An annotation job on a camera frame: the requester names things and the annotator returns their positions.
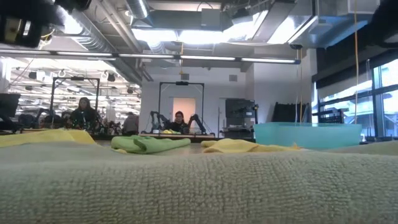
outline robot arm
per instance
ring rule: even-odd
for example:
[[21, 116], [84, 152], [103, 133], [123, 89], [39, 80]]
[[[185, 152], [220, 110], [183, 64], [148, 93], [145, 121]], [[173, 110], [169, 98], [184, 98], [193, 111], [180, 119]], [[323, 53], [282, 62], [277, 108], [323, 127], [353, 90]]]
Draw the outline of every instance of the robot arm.
[[163, 116], [162, 114], [160, 114], [157, 111], [151, 111], [150, 117], [152, 119], [152, 122], [151, 122], [152, 129], [150, 130], [151, 133], [153, 132], [153, 130], [156, 130], [156, 129], [162, 130], [162, 129], [166, 128], [167, 126], [170, 126], [171, 122], [165, 116]]
[[189, 122], [188, 122], [188, 124], [187, 124], [187, 128], [188, 128], [188, 129], [191, 128], [192, 121], [195, 121], [195, 122], [198, 124], [198, 126], [199, 126], [199, 128], [200, 128], [200, 132], [201, 132], [202, 134], [206, 134], [206, 128], [205, 128], [205, 127], [203, 126], [203, 124], [201, 123], [201, 121], [200, 121], [200, 119], [199, 119], [199, 116], [198, 116], [197, 114], [192, 115], [191, 118], [189, 119]]

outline computer monitor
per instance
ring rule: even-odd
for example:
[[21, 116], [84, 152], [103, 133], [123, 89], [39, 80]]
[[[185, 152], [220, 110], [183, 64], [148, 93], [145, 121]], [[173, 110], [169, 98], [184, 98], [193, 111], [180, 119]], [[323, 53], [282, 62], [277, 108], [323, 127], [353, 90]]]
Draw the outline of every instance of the computer monitor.
[[0, 113], [9, 118], [15, 117], [20, 94], [0, 93]]

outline towel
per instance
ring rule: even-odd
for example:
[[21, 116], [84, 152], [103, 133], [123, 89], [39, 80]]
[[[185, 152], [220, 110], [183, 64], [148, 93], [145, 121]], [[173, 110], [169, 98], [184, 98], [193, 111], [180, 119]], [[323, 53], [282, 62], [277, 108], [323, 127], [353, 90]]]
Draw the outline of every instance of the towel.
[[0, 223], [397, 223], [398, 156], [0, 150]]
[[0, 147], [59, 141], [75, 141], [83, 144], [95, 144], [93, 138], [86, 131], [52, 129], [28, 134], [10, 134], [0, 136]]
[[156, 139], [147, 136], [113, 137], [111, 141], [111, 147], [113, 149], [122, 149], [126, 152], [138, 154], [152, 154], [156, 152], [163, 152], [189, 144], [191, 144], [191, 140], [189, 139]]
[[300, 149], [297, 146], [264, 146], [245, 140], [222, 139], [219, 141], [202, 141], [201, 146], [206, 149], [204, 153], [209, 152], [223, 152], [223, 153], [239, 153], [239, 152], [282, 152], [282, 151], [297, 151]]

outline metal frame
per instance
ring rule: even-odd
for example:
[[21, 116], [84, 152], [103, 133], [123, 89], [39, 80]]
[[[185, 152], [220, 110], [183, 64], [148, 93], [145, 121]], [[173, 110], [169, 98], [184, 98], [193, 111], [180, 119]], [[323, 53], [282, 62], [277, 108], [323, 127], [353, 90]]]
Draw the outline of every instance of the metal frame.
[[59, 86], [59, 84], [56, 85], [56, 83], [55, 83], [57, 80], [63, 80], [63, 81], [65, 81], [65, 80], [72, 80], [72, 81], [96, 80], [97, 87], [96, 87], [96, 98], [95, 98], [95, 111], [97, 111], [98, 95], [100, 93], [100, 79], [99, 78], [85, 78], [85, 77], [67, 77], [67, 78], [53, 77], [52, 78], [52, 89], [51, 89], [51, 100], [50, 100], [50, 111], [53, 111], [54, 93], [55, 93], [55, 89]]
[[[382, 87], [381, 80], [381, 68], [380, 66], [370, 69], [372, 77], [372, 90], [358, 93], [358, 99], [364, 97], [372, 97], [373, 100], [373, 119], [374, 119], [374, 135], [378, 138], [385, 137], [384, 129], [384, 105], [382, 94], [389, 93], [391, 91], [398, 90], [398, 85], [391, 85]], [[326, 105], [332, 105], [342, 101], [355, 100], [355, 95], [347, 96], [344, 98], [338, 98], [335, 100], [330, 100], [326, 102], [321, 102], [318, 100], [318, 112], [323, 111]]]
[[[201, 91], [201, 123], [203, 124], [203, 109], [204, 109], [204, 102], [205, 102], [205, 84], [204, 83], [188, 83], [188, 85], [201, 85], [202, 91]], [[178, 85], [178, 82], [160, 82], [159, 83], [159, 102], [158, 102], [158, 107], [157, 111], [161, 114], [160, 112], [160, 97], [162, 96], [162, 85], [163, 84], [174, 84]]]

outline dark hair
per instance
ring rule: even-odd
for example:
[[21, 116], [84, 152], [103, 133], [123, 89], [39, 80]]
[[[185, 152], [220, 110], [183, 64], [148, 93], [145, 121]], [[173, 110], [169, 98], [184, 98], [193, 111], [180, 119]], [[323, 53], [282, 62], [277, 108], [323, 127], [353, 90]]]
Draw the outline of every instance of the dark hair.
[[177, 111], [174, 116], [177, 116], [178, 114], [181, 115], [182, 118], [184, 118], [184, 114], [181, 111]]
[[80, 98], [80, 100], [79, 100], [79, 107], [78, 107], [78, 108], [81, 109], [81, 108], [80, 108], [80, 102], [82, 102], [83, 100], [87, 103], [86, 108], [91, 109], [90, 100], [89, 100], [87, 97], [82, 97], [82, 98]]
[[177, 116], [178, 114], [181, 115], [181, 117], [182, 117], [181, 122], [182, 122], [182, 123], [185, 123], [185, 121], [184, 121], [184, 114], [183, 114], [181, 111], [177, 111], [177, 112], [175, 113], [174, 116]]

